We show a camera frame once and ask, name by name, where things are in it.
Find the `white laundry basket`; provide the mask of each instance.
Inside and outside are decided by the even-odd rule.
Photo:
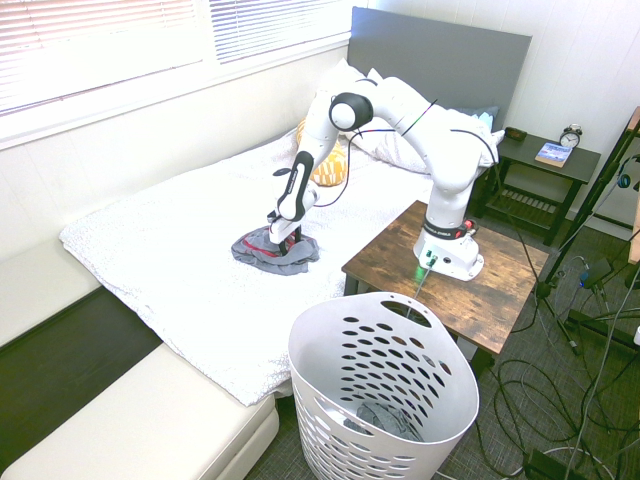
[[[424,325],[398,314],[403,306]],[[289,358],[305,458],[323,480],[429,479],[478,414],[469,364],[440,320],[404,295],[368,293],[310,308],[293,325]],[[402,410],[424,443],[360,420],[365,401]]]

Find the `mattress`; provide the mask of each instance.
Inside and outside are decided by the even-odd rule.
[[[312,209],[303,232],[320,260],[291,277],[233,259],[231,245],[267,224],[271,174],[291,166],[295,132],[174,177],[68,225],[60,234],[107,289],[176,353],[249,406],[290,394],[287,342],[304,310],[342,295],[341,267],[431,181],[351,148],[349,183]],[[320,204],[344,184],[322,189]]]

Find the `yellow pillow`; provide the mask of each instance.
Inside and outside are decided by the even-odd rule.
[[[300,144],[302,138],[302,131],[304,130],[306,118],[303,118],[298,125],[298,131],[296,133],[296,139]],[[311,174],[311,180],[316,184],[323,187],[333,187],[340,185],[347,178],[347,157],[340,146],[340,142],[336,141],[333,150],[324,162],[322,162],[315,172]]]

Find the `white cushion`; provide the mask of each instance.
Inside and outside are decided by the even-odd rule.
[[[273,396],[247,408],[163,344],[1,478],[217,478],[274,413]]]
[[[1,263],[0,285],[4,345],[100,284],[56,238]]]

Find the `power strip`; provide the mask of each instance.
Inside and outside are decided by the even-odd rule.
[[[539,450],[533,450],[524,463],[524,472],[530,480],[564,480],[567,466],[545,455]],[[579,473],[571,470],[569,480],[587,480]]]

